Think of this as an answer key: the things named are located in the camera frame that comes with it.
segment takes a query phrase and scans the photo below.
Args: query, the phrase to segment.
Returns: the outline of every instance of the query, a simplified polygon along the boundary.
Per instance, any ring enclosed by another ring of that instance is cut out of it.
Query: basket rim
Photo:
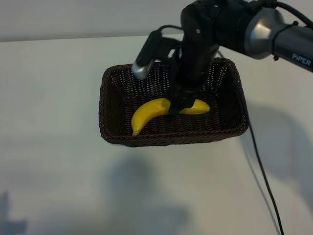
[[[162,138],[181,138],[182,136],[190,138],[193,136],[197,137],[207,137],[208,135],[211,137],[214,137],[215,135],[218,136],[220,134],[233,134],[233,136],[240,135],[240,133],[244,133],[248,129],[248,121],[247,121],[247,108],[246,108],[246,100],[244,97],[241,80],[239,73],[236,69],[236,66],[234,62],[232,62],[229,59],[223,59],[223,58],[215,58],[214,63],[224,63],[225,65],[229,66],[233,72],[235,73],[235,77],[238,79],[237,81],[234,81],[235,89],[241,90],[240,94],[237,96],[239,99],[239,105],[244,111],[244,115],[242,116],[241,123],[236,126],[235,128],[230,129],[223,129],[223,130],[203,130],[203,131],[183,131],[183,132],[170,132],[170,133],[159,133],[159,134],[142,134],[142,135],[112,135],[108,129],[107,129],[107,120],[105,118],[105,112],[106,107],[104,107],[104,110],[101,109],[102,105],[105,105],[105,100],[107,97],[107,89],[104,89],[107,86],[107,83],[109,81],[109,78],[111,77],[111,74],[113,72],[130,69],[132,67],[132,64],[127,65],[116,65],[108,68],[103,75],[102,79],[102,85],[100,89],[100,108],[99,108],[99,126],[103,125],[104,128],[100,128],[101,136],[106,140],[111,141],[125,141],[125,142],[139,142],[142,140],[153,141],[154,139],[162,139]],[[156,67],[164,66],[165,63],[155,63]]]

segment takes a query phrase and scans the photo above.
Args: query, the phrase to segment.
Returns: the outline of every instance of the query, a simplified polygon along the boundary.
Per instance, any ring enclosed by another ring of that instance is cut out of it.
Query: robotic arm
[[[299,19],[284,23],[276,7]],[[169,112],[177,115],[194,103],[194,94],[203,86],[211,62],[220,46],[254,59],[274,55],[313,72],[313,23],[297,10],[275,0],[197,0],[181,13],[183,40],[163,38],[161,27],[153,31],[133,64],[133,72],[144,79],[156,59],[170,64]]]

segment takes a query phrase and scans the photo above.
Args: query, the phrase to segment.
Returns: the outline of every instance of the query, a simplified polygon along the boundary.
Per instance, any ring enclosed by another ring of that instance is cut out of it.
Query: yellow banana
[[[141,105],[132,117],[133,136],[136,136],[144,126],[153,118],[168,114],[170,101],[165,98],[154,99]],[[181,110],[180,114],[204,114],[210,107],[203,101],[196,99],[191,108]]]

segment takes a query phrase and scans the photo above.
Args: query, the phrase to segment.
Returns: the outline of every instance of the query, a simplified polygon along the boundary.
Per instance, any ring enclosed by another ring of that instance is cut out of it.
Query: woven texture
[[[168,69],[165,63],[155,63],[145,80],[134,77],[132,65],[107,69],[100,91],[102,138],[131,147],[166,146],[220,141],[247,130],[246,101],[235,64],[216,58],[196,97],[210,106],[208,113],[160,116],[148,122],[138,136],[132,136],[134,112],[144,103],[164,97],[169,89]]]

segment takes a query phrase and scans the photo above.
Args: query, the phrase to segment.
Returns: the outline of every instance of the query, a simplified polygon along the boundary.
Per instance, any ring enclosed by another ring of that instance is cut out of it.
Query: white wall
[[[0,41],[147,35],[193,0],[0,0]],[[312,18],[313,1],[284,0]],[[294,19],[285,14],[290,22]]]

